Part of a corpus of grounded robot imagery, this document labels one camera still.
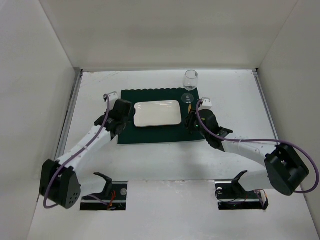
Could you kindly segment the dark green cloth placemat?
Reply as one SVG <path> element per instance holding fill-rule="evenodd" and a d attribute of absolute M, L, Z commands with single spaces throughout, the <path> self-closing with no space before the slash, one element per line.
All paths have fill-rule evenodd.
<path fill-rule="evenodd" d="M 126 89 L 121 91 L 121 99 L 131 102 L 133 105 L 139 102 L 153 102 L 176 100 L 180 104 L 182 119 L 188 115 L 188 105 L 183 103 L 182 95 L 187 90 L 184 88 L 160 88 L 160 89 Z M 204 137 L 195 132 L 190 134 L 183 123 L 172 126 L 153 126 L 138 128 L 134 126 L 134 110 L 130 111 L 128 123 L 124 131 L 118 136 L 119 145 L 131 144 L 157 144 L 201 141 Z"/>

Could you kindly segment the clear wine glass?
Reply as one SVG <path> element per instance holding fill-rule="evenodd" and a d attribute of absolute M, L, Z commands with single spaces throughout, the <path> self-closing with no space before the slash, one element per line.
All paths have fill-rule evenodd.
<path fill-rule="evenodd" d="M 191 104 L 194 101 L 194 96 L 191 94 L 191 91 L 195 90 L 198 86 L 198 72 L 193 69 L 187 70 L 184 74 L 182 85 L 183 88 L 187 90 L 187 93 L 181 96 L 181 100 L 185 104 Z"/>

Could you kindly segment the white rectangular plate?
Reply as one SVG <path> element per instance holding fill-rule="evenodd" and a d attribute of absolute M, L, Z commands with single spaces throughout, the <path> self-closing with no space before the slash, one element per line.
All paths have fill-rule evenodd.
<path fill-rule="evenodd" d="M 177 100 L 137 102 L 134 105 L 133 123 L 137 128 L 176 126 L 181 122 Z"/>

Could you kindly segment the gold knife dark handle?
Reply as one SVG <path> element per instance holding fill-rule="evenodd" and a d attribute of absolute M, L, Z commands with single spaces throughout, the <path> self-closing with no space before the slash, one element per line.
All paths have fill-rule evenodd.
<path fill-rule="evenodd" d="M 189 104 L 189 105 L 188 105 L 188 114 L 192 111 L 192 109 L 193 109 L 193 108 L 192 108 L 192 105 Z"/>

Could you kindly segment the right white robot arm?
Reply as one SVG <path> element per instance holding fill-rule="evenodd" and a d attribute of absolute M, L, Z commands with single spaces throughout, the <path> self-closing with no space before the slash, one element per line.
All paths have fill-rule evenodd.
<path fill-rule="evenodd" d="M 242 139 L 232 130 L 219 126 L 216 116 L 209 109 L 190 109 L 183 123 L 188 132 L 199 132 L 212 148 L 263 166 L 262 171 L 249 173 L 244 170 L 237 178 L 239 185 L 248 192 L 274 189 L 282 195 L 291 196 L 310 173 L 288 143 L 274 143 L 272 139 Z"/>

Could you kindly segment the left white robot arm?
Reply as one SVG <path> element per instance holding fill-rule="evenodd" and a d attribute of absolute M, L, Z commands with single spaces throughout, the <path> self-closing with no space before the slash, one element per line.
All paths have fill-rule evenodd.
<path fill-rule="evenodd" d="M 95 172 L 94 175 L 101 178 L 99 181 L 84 183 L 78 179 L 94 154 L 126 128 L 132 103 L 118 98 L 110 99 L 109 95 L 106 96 L 106 102 L 106 112 L 94 122 L 79 143 L 58 159 L 48 159 L 42 165 L 39 193 L 43 196 L 45 209 L 57 206 L 70 209 L 82 197 L 91 197 L 99 202 L 103 198 L 115 198 L 110 177 Z"/>

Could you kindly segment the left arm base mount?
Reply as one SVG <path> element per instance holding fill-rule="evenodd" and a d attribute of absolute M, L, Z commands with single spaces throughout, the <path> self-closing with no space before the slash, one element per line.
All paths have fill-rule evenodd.
<path fill-rule="evenodd" d="M 95 172 L 95 180 L 84 185 L 80 211 L 125 211 L 127 208 L 127 181 L 113 181 L 112 178 Z"/>

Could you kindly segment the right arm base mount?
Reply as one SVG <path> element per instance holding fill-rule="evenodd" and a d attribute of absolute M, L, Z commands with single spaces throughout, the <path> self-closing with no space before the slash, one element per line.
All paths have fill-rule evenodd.
<path fill-rule="evenodd" d="M 240 172 L 232 179 L 219 179 L 215 181 L 214 195 L 219 210 L 263 210 L 269 206 L 268 196 L 263 189 L 246 191 L 240 184 L 240 179 L 248 171 Z"/>

